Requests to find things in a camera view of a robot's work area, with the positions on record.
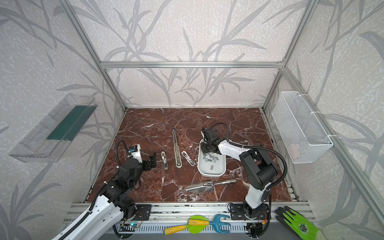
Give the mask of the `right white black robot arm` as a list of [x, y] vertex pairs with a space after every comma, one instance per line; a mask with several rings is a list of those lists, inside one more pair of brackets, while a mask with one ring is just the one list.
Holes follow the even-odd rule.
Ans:
[[236, 146], [232, 142], [219, 139], [215, 143], [201, 141], [200, 151], [203, 154], [228, 156], [241, 162], [250, 184], [244, 200], [248, 210], [256, 210], [265, 202], [267, 193], [278, 176], [278, 168], [269, 155], [269, 149]]

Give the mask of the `small white mini stapler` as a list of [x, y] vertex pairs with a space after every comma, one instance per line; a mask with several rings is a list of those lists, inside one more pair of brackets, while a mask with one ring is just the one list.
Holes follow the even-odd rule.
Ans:
[[188, 153], [186, 151], [182, 151], [182, 156], [187, 160], [187, 162], [192, 166], [194, 167], [196, 165], [196, 163], [194, 162], [194, 160], [188, 155]]

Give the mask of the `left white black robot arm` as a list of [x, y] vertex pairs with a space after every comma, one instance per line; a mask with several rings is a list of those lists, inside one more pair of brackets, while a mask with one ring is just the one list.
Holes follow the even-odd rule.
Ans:
[[116, 179], [107, 182], [88, 209], [54, 239], [97, 240], [122, 219], [131, 218], [136, 213], [136, 206], [129, 194], [142, 173], [156, 166], [156, 154], [147, 161], [141, 159], [140, 152], [131, 155], [119, 167]]

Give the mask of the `small beige staple remover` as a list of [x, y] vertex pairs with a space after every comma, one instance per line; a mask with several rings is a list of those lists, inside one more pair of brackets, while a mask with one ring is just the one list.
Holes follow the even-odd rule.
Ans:
[[163, 161], [163, 164], [164, 164], [164, 169], [168, 170], [169, 169], [169, 164], [168, 164], [166, 153], [165, 152], [161, 152], [161, 157], [162, 157], [162, 161]]

